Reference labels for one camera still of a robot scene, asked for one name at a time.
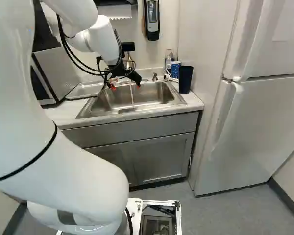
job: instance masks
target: blue mug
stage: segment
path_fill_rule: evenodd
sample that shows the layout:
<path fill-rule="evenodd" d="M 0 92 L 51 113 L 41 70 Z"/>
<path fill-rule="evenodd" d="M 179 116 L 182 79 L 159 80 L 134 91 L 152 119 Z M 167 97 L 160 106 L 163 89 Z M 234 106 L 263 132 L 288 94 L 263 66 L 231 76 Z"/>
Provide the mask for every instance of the blue mug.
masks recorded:
<path fill-rule="evenodd" d="M 181 61 L 172 61 L 171 62 L 171 76 L 172 78 L 179 78 Z"/>

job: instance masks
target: stainless steel sink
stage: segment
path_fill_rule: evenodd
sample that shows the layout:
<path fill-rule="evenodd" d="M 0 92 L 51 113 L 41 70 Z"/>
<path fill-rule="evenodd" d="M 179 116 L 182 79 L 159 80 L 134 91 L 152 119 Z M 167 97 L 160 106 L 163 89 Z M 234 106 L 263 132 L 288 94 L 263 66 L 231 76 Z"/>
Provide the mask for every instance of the stainless steel sink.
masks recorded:
<path fill-rule="evenodd" d="M 90 99 L 76 118 L 160 109 L 185 104 L 185 100 L 170 82 L 144 80 L 140 87 L 120 82 L 116 90 L 104 88 L 98 97 Z"/>

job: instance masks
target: gray cabinet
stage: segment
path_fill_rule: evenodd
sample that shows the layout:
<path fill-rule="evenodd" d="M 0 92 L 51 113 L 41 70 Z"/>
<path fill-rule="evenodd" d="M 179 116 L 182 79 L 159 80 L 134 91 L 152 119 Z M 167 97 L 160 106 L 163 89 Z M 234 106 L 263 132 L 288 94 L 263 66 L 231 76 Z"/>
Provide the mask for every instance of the gray cabinet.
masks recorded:
<path fill-rule="evenodd" d="M 186 176 L 193 139 L 186 133 L 128 143 L 138 184 Z"/>
<path fill-rule="evenodd" d="M 76 145 L 119 167 L 130 185 L 185 177 L 199 112 L 62 130 Z"/>
<path fill-rule="evenodd" d="M 131 186 L 137 185 L 133 163 L 129 156 L 128 146 L 126 143 L 86 148 L 85 150 L 116 165 L 125 173 Z"/>
<path fill-rule="evenodd" d="M 86 150 L 118 166 L 134 186 L 186 176 L 193 139 L 186 133 Z"/>

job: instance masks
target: faucet handle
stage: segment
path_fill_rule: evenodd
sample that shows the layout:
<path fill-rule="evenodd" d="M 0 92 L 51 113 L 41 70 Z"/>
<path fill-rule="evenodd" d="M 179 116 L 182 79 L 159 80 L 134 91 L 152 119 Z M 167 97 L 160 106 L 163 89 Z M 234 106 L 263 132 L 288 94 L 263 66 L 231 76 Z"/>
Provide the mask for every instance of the faucet handle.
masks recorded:
<path fill-rule="evenodd" d="M 155 72 L 152 74 L 152 80 L 153 81 L 158 81 L 158 77 L 157 77 L 157 74 Z"/>

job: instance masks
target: bottle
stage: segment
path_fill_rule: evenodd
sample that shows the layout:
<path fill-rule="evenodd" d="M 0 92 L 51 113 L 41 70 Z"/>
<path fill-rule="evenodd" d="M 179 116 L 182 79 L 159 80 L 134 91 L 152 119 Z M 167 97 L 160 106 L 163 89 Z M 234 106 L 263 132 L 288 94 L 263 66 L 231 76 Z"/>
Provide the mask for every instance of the bottle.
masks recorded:
<path fill-rule="evenodd" d="M 166 50 L 165 57 L 165 73 L 171 73 L 171 62 L 175 61 L 174 51 L 173 49 Z"/>

